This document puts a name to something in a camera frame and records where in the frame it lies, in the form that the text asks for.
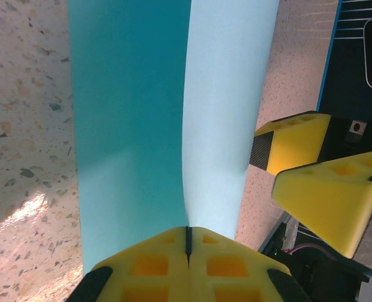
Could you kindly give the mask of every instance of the speckled floor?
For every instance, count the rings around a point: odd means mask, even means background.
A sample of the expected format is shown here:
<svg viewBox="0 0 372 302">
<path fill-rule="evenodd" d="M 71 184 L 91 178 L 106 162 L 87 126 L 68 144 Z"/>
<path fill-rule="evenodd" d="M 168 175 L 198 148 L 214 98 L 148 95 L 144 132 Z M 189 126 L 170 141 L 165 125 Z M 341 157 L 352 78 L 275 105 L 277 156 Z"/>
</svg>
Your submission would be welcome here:
<svg viewBox="0 0 372 302">
<path fill-rule="evenodd" d="M 317 103 L 337 1 L 281 1 L 257 125 Z M 282 210 L 251 167 L 237 240 Z M 82 276 L 67 0 L 0 0 L 0 301 L 61 301 Z"/>
</svg>

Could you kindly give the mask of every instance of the cable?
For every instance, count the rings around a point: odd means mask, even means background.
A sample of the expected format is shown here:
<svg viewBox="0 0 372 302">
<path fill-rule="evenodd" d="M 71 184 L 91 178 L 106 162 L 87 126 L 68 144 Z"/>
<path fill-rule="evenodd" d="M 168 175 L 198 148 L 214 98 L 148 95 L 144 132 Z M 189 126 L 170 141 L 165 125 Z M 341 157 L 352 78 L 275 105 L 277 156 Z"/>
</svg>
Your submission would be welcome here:
<svg viewBox="0 0 372 302">
<path fill-rule="evenodd" d="M 335 257 L 328 250 L 326 250 L 325 248 L 323 248 L 323 247 L 321 247 L 321 246 L 319 246 L 318 244 L 315 244 L 315 243 L 303 243 L 303 244 L 297 245 L 293 249 L 290 249 L 288 251 L 288 254 L 293 255 L 293 253 L 295 253 L 297 250 L 307 249 L 308 247 L 311 247 L 313 249 L 317 249 L 317 250 L 321 251 L 324 255 L 326 255 L 328 258 L 330 258 L 331 260 L 335 260 Z"/>
</svg>

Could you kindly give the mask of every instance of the terrazzo floor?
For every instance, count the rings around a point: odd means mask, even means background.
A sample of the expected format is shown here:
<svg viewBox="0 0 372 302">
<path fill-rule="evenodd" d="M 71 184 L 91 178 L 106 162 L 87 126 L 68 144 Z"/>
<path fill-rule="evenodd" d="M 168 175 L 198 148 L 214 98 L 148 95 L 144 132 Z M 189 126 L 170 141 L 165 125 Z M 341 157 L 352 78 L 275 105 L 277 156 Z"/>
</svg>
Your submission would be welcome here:
<svg viewBox="0 0 372 302">
<path fill-rule="evenodd" d="M 337 1 L 280 2 L 257 126 L 315 109 Z M 249 168 L 237 240 L 282 210 Z M 82 277 L 67 0 L 0 0 L 0 301 L 62 301 Z"/>
</svg>

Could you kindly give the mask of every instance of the teal fabric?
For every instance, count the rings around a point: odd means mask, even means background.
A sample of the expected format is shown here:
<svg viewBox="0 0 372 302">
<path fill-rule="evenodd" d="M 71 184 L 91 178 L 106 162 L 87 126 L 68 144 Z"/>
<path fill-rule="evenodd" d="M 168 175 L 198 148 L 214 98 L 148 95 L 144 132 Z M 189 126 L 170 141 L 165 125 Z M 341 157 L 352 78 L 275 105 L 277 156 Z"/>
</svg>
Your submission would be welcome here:
<svg viewBox="0 0 372 302">
<path fill-rule="evenodd" d="M 186 225 L 181 125 L 190 0 L 70 0 L 84 272 Z"/>
</svg>

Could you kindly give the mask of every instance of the light blue fabric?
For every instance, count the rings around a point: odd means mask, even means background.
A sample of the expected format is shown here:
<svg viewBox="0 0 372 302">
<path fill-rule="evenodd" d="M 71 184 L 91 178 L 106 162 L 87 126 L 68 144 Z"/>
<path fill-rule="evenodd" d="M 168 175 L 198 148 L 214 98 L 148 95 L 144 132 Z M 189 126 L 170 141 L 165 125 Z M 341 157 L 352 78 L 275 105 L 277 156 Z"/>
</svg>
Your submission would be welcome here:
<svg viewBox="0 0 372 302">
<path fill-rule="evenodd" d="M 70 0 L 84 272 L 186 225 L 181 125 L 190 0 Z"/>
</svg>

